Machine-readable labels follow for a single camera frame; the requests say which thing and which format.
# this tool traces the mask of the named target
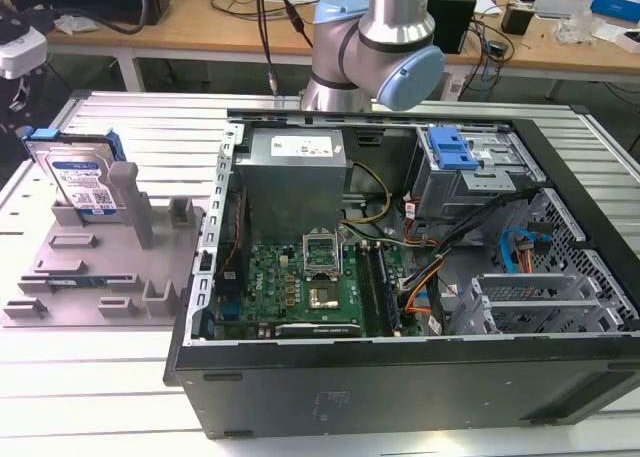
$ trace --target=ram slot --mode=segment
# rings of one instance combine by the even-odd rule
[[[379,306],[385,309],[387,314],[388,332],[397,330],[400,326],[400,315],[398,312],[398,305],[389,280],[389,274],[387,272],[387,264],[384,260],[384,251],[382,248],[375,250],[374,268],[376,269],[376,294],[378,295]]]
[[[369,252],[360,245],[356,246],[356,269],[366,334],[367,337],[377,337],[380,335],[380,318],[376,305],[373,276],[369,268]]]

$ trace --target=workbench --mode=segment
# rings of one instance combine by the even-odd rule
[[[71,99],[51,127],[113,127],[152,204],[182,195],[206,208],[227,109],[297,107],[293,97],[94,92]],[[640,253],[640,168],[592,116],[567,106],[446,102],[414,112],[533,119]],[[53,200],[53,184],[30,161],[0,191],[0,304],[19,292],[16,282],[54,220]],[[170,338],[171,328],[0,329],[2,455],[640,454],[640,390],[571,427],[211,442],[182,389],[162,382]]]
[[[499,5],[509,0],[495,0]],[[220,0],[225,7],[231,0]],[[281,7],[268,3],[267,8]],[[299,7],[301,16],[311,22],[314,5]],[[255,4],[230,7],[235,12],[255,12]],[[486,16],[485,22],[499,28],[499,17]],[[606,19],[630,27],[627,23]],[[523,37],[510,36],[516,45],[513,59],[502,75],[558,80],[640,83],[640,57],[597,41],[594,45],[562,45],[553,40],[553,21],[532,20]],[[275,63],[311,65],[311,49],[288,20],[269,22],[269,41]],[[306,26],[310,38],[313,26]],[[140,58],[185,59],[199,61],[265,62],[258,26],[253,21],[214,11],[209,0],[172,0],[167,14],[156,26],[148,26],[136,35],[121,35],[101,28],[99,31],[69,36],[49,34],[53,53],[103,55],[118,60],[125,87],[130,92],[144,91],[138,66]],[[474,35],[466,39],[462,53],[447,55],[448,79],[442,100],[458,100],[465,79],[472,74],[480,58],[480,44]]]

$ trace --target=blue box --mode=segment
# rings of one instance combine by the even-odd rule
[[[633,23],[640,22],[640,0],[593,0],[591,11]]]

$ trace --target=slotted aluminum surface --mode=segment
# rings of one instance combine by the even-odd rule
[[[281,106],[295,109],[297,99],[285,99]],[[271,109],[274,101],[95,92],[86,101],[70,102],[54,126],[67,132],[113,127],[129,159],[138,162],[140,188],[154,203],[188,195],[206,204],[225,109],[242,107]],[[638,252],[637,170],[610,150],[618,152],[589,117],[568,107],[512,104],[433,102],[414,111],[533,118]],[[17,292],[17,277],[49,229],[53,198],[52,186],[30,164],[0,191],[0,304]],[[2,454],[173,456],[189,449],[233,457],[640,455],[640,391],[573,427],[210,442],[182,389],[162,385],[170,337],[170,329],[0,329]]]

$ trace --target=plastic bag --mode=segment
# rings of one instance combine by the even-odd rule
[[[590,10],[573,14],[560,20],[553,28],[553,37],[562,44],[593,43],[593,33],[604,24],[604,20],[594,17]]]
[[[65,34],[73,35],[78,32],[93,32],[98,30],[96,23],[87,17],[72,17],[63,15],[55,22],[56,27]]]

